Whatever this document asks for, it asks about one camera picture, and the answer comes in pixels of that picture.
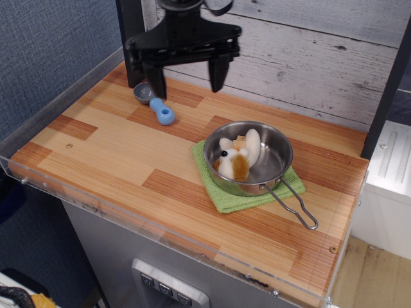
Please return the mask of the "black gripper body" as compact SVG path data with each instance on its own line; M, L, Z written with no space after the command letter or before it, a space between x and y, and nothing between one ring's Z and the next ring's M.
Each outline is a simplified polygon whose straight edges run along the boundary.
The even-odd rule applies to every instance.
M206 20L200 12L167 11L155 28L128 39L125 47L136 69L205 61L212 69L228 69L239 55L240 35L239 26Z

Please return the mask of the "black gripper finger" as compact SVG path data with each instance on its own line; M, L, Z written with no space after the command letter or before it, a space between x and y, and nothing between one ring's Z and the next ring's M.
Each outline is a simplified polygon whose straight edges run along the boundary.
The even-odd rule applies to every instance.
M230 54L218 55L208 61L209 79L214 93L222 89L232 61Z
M163 67L143 62L143 71L155 95L158 98L166 99L166 81L163 74Z

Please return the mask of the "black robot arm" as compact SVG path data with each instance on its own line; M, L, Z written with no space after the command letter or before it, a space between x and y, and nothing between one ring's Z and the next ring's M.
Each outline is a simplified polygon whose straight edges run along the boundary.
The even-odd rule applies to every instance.
M241 28L201 17L205 1L160 1L163 20L153 29L129 38L131 69L143 73L155 95L166 99L163 67L208 62L213 92L224 85L229 64L240 55Z

